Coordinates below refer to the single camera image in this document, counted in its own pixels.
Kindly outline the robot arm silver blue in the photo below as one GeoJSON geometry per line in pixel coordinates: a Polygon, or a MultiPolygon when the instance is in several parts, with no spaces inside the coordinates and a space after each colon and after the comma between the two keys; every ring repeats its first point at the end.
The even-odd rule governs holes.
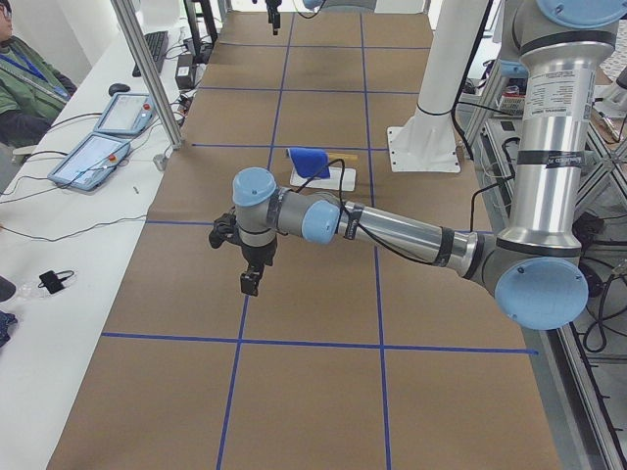
{"type": "Polygon", "coordinates": [[[240,283],[256,295],[278,234],[326,244],[336,234],[368,239],[395,255],[447,267],[484,287],[519,325],[553,330],[575,320],[589,298],[604,300],[580,268],[572,225],[593,106],[596,71],[614,50],[622,1],[510,1],[491,77],[527,82],[507,224],[467,233],[380,211],[342,196],[280,187],[266,169],[233,181],[232,241],[248,263],[240,283]]]}
{"type": "MultiPolygon", "coordinates": [[[[376,0],[304,1],[303,7],[305,8],[305,12],[295,9],[295,13],[305,20],[312,20],[320,12],[324,11],[373,13],[376,4],[376,0]]],[[[273,35],[277,35],[281,28],[281,15],[279,12],[281,5],[281,0],[265,0],[267,22],[270,24],[273,35]]]]}

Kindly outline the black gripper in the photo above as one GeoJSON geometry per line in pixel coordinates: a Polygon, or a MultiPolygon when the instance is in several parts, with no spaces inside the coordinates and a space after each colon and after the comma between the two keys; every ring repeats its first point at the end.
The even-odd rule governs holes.
{"type": "Polygon", "coordinates": [[[273,35],[277,35],[280,30],[280,14],[278,8],[281,0],[265,0],[266,10],[268,12],[268,23],[271,25],[273,35]]]}
{"type": "Polygon", "coordinates": [[[242,294],[247,296],[257,296],[259,294],[259,285],[265,270],[264,265],[273,266],[276,250],[276,242],[257,247],[246,244],[241,246],[242,255],[249,263],[247,269],[240,275],[240,290],[242,294]]]}

